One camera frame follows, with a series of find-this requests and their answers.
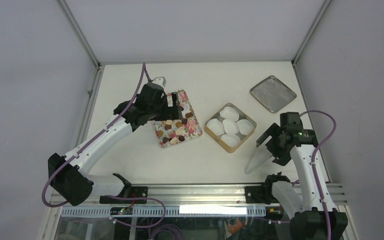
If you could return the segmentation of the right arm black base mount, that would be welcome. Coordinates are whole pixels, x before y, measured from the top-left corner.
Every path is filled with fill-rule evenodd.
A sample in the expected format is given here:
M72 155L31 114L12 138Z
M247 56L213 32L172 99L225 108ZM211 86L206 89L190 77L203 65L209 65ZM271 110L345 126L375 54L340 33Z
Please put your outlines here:
M268 175L264 182L258 185L247 185L244 187L245 202L247 204L278 204L279 201L272 193L273 183L276 182L291 183L290 179L282 175L281 172Z

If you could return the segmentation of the dark fluted round chocolate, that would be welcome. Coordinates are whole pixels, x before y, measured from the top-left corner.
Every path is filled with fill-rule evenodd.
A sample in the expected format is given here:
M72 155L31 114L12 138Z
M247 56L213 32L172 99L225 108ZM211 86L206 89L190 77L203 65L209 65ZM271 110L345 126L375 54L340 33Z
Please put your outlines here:
M185 137L184 137L183 135L180 135L180 136L178 137L178 140L181 141L181 142L183 142L183 141L185 140Z

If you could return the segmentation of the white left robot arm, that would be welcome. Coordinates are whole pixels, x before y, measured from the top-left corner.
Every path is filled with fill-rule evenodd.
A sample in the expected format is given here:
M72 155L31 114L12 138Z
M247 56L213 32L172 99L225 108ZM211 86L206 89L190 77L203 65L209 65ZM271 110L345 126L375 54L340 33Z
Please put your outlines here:
M72 206L95 196L125 203L131 196L131 183L118 173L91 175L91 169L107 151L140 126L149 121L182 117L179 94L166 94L163 85L148 82L132 100L120 103L92 137L64 155L54 153L48 159L48 184Z

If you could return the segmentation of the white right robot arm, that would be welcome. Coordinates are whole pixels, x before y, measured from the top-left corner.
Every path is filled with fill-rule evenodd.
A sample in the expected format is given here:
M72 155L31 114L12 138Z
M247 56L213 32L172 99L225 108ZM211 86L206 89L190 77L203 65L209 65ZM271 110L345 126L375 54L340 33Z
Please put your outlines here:
M289 217L293 240L339 240L348 226L347 215L339 212L320 173L318 152L331 137L318 141L314 130L305 129L298 112L280 115L256 141L250 158L257 167L272 160L285 166L293 161L301 194L297 194L288 177L272 174L262 185L264 202L278 201Z

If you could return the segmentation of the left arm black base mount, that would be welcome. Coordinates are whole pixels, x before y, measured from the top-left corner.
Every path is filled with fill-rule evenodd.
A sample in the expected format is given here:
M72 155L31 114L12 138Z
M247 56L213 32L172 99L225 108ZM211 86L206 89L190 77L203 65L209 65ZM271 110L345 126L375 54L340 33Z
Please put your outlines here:
M132 186L132 184L123 176L118 173L113 174L116 178L121 180L124 184L121 192L116 196L118 198L123 198L124 200L115 199L113 196L100 196L100 204L146 204L146 199L133 200L133 198L146 198L148 197L147 186Z

